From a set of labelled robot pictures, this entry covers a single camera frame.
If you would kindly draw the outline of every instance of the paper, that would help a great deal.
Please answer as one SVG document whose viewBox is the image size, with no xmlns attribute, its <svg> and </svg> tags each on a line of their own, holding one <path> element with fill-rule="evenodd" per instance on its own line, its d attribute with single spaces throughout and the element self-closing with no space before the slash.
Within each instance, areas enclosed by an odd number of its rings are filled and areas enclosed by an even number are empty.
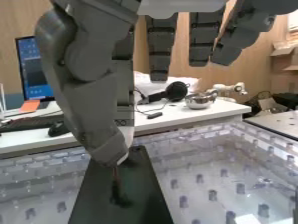
<svg viewBox="0 0 298 224">
<path fill-rule="evenodd" d="M 27 100 L 23 102 L 19 112 L 34 112 L 38 108 L 39 100 Z"/>
</svg>

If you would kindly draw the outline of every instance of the monitor screen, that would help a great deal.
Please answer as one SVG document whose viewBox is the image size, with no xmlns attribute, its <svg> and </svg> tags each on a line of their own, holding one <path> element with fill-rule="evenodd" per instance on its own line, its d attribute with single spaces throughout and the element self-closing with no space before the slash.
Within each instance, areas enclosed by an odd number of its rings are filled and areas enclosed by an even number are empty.
<svg viewBox="0 0 298 224">
<path fill-rule="evenodd" d="M 15 48 L 25 100 L 51 100 L 53 91 L 41 69 L 39 52 L 34 37 L 15 39 Z"/>
</svg>

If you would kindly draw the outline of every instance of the gray robot arm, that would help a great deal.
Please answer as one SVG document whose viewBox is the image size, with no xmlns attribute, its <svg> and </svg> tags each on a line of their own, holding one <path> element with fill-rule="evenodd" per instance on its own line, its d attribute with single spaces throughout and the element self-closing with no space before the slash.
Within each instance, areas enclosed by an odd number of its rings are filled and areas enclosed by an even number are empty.
<svg viewBox="0 0 298 224">
<path fill-rule="evenodd" d="M 65 122 L 91 157 L 105 166 L 115 165 L 127 153 L 114 122 L 117 113 L 123 114 L 125 125 L 133 125 L 129 29 L 137 21 L 139 3 L 121 2 L 53 2 L 51 11 L 41 17 L 35 27 L 42 68 Z M 130 80 L 123 79 L 121 83 L 127 97 L 119 104 L 118 75 Z"/>
</svg>

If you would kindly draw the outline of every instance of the black base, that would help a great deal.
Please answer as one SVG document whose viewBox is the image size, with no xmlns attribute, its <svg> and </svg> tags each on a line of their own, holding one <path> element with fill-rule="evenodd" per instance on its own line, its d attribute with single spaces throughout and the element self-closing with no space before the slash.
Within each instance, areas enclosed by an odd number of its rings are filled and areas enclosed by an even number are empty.
<svg viewBox="0 0 298 224">
<path fill-rule="evenodd" d="M 113 171 L 90 160 L 69 224 L 172 224 L 143 147 L 130 149 L 118 174 L 114 198 Z"/>
</svg>

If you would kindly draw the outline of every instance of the black cable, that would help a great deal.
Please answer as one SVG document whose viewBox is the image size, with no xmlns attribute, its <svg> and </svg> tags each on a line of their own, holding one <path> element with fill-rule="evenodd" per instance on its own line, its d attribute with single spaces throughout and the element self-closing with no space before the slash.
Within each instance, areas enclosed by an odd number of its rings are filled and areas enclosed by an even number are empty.
<svg viewBox="0 0 298 224">
<path fill-rule="evenodd" d="M 142 100 L 146 98 L 145 95 L 143 95 L 143 93 L 138 90 L 137 87 L 134 87 L 134 90 L 133 91 L 137 92 L 137 93 L 139 93 Z"/>
<path fill-rule="evenodd" d="M 151 115 L 151 114 L 147 114 L 147 112 L 162 110 L 162 109 L 164 108 L 164 106 L 166 106 L 167 103 L 168 103 L 168 100 L 164 102 L 164 104 L 162 105 L 160 108 L 151 109 L 151 110 L 146 110 L 146 111 L 139 111 L 139 110 L 138 110 L 138 107 L 137 107 L 137 104 L 135 104 L 135 105 L 134 105 L 134 107 L 135 107 L 135 112 L 138 112 L 138 113 L 141 113 L 141 114 L 143 114 L 143 115 L 146 115 L 146 116 L 147 116 L 147 115 Z"/>
</svg>

